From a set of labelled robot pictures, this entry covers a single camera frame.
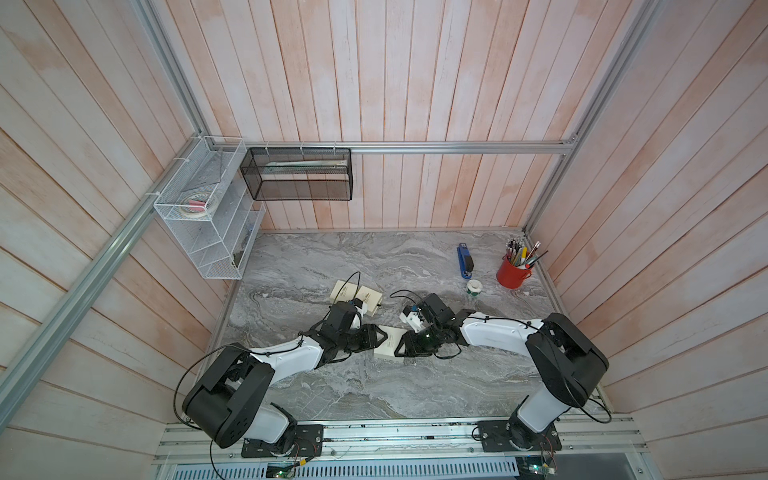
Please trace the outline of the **cream drawer jewelry box front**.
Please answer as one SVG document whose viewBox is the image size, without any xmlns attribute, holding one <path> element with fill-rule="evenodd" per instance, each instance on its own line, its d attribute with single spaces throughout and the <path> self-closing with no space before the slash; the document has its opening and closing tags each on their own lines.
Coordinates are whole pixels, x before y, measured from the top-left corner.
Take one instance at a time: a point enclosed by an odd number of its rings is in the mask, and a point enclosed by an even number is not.
<svg viewBox="0 0 768 480">
<path fill-rule="evenodd" d="M 348 302 L 357 297 L 360 288 L 356 282 L 338 280 L 330 294 L 330 301 L 335 304 L 338 301 Z"/>
</svg>

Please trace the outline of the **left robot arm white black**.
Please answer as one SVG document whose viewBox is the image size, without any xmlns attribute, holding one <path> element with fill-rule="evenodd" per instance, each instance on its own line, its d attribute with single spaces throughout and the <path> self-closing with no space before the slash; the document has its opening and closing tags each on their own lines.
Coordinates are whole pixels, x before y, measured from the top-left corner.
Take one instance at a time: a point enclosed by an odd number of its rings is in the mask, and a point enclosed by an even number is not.
<svg viewBox="0 0 768 480">
<path fill-rule="evenodd" d="M 297 339 L 267 349 L 231 343 L 186 394 L 181 410 L 214 444 L 225 449 L 241 439 L 258 442 L 273 455 L 296 447 L 297 421 L 264 397 L 271 385 L 298 373 L 340 362 L 341 353 L 373 350 L 388 334 L 364 324 L 367 306 L 360 300 L 338 301 Z"/>
</svg>

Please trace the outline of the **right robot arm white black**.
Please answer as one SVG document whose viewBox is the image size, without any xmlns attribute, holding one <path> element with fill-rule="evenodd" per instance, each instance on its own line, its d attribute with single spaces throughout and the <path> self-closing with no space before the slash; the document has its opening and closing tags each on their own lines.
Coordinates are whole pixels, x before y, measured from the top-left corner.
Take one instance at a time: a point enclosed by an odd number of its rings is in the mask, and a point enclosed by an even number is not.
<svg viewBox="0 0 768 480">
<path fill-rule="evenodd" d="M 435 294 L 401 314 L 410 327 L 400 338 L 397 357 L 437 356 L 440 348 L 489 347 L 531 359 L 542 386 L 506 420 L 502 438 L 519 450 L 547 439 L 554 422 L 571 409 L 582 410 L 609 369 L 607 357 L 565 315 L 519 320 L 479 311 L 453 312 Z"/>
</svg>

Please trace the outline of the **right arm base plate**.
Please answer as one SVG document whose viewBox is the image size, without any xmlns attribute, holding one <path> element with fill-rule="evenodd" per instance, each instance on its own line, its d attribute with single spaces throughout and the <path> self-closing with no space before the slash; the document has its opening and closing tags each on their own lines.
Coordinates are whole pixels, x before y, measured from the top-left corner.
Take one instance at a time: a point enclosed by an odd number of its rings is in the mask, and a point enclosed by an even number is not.
<svg viewBox="0 0 768 480">
<path fill-rule="evenodd" d="M 485 420 L 477 424 L 477 436 L 486 453 L 560 451 L 562 442 L 555 423 L 542 432 L 529 430 L 518 420 Z"/>
</svg>

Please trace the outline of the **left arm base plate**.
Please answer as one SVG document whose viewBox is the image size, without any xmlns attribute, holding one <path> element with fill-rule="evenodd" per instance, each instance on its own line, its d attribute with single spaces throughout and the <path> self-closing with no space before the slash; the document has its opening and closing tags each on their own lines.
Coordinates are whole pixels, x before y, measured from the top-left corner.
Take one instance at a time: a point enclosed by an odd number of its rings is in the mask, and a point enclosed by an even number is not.
<svg viewBox="0 0 768 480">
<path fill-rule="evenodd" d="M 312 459 L 322 453 L 324 439 L 323 425 L 289 426 L 283 436 L 274 444 L 262 440 L 245 439 L 241 456 L 270 460 L 289 458 Z"/>
</svg>

